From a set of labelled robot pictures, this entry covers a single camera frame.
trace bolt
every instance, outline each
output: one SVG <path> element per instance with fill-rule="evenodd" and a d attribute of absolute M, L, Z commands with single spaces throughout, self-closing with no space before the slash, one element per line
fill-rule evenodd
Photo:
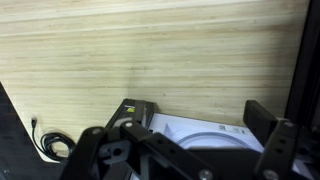
<path fill-rule="evenodd" d="M 133 124 L 132 124 L 132 122 L 127 122 L 126 123 L 126 127 L 131 127 Z"/>
<path fill-rule="evenodd" d="M 200 180 L 212 180 L 212 172 L 207 169 L 202 169 L 199 172 Z"/>
<path fill-rule="evenodd" d="M 285 122 L 284 125 L 288 126 L 288 127 L 293 127 L 294 124 L 292 122 Z"/>
<path fill-rule="evenodd" d="M 92 134 L 99 134 L 101 132 L 100 128 L 95 128 L 94 130 L 92 130 Z"/>
<path fill-rule="evenodd" d="M 263 176 L 264 178 L 266 178 L 266 180 L 278 180 L 279 179 L 279 175 L 270 169 L 266 169 L 263 171 Z"/>

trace black frame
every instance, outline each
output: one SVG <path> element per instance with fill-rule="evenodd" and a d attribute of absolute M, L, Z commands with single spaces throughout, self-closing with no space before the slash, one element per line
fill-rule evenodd
<path fill-rule="evenodd" d="M 285 117 L 307 128 L 320 121 L 320 1 L 310 0 Z"/>

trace wooden wall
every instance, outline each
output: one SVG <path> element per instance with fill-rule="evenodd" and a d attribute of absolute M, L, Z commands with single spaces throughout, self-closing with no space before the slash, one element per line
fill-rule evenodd
<path fill-rule="evenodd" d="M 307 0 L 2 0 L 0 80 L 23 122 L 76 137 L 122 99 L 241 124 L 283 116 Z"/>

